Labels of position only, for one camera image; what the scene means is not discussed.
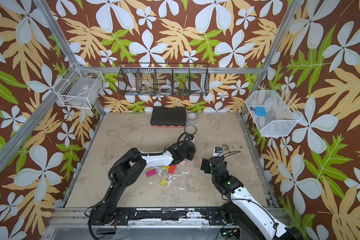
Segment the red rectangular block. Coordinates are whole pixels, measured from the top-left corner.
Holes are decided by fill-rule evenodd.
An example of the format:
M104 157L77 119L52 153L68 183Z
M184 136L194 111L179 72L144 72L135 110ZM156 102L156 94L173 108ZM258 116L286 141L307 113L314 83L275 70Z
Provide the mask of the red rectangular block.
M170 168L168 169L168 173L172 175L175 172L176 167L176 165L170 166Z

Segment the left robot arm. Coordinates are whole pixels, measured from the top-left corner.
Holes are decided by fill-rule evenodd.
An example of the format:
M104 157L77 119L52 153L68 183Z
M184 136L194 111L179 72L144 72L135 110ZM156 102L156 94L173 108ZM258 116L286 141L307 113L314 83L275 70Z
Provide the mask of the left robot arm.
M185 159L192 160L195 153L196 147L191 140L175 143L156 153L140 152L137 148L130 149L109 170L110 186L104 198L92 207L88 225L110 224L125 189L134 184L145 169L175 166Z

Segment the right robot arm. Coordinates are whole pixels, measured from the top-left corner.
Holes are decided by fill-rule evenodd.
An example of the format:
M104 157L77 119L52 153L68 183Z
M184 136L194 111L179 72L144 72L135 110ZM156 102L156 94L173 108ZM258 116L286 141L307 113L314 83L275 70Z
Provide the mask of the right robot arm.
M250 194L244 184L229 174L225 157L203 159L201 170L212 175L212 183L228 201L222 205L226 223L238 226L255 240L302 240L297 228L289 228L273 217Z

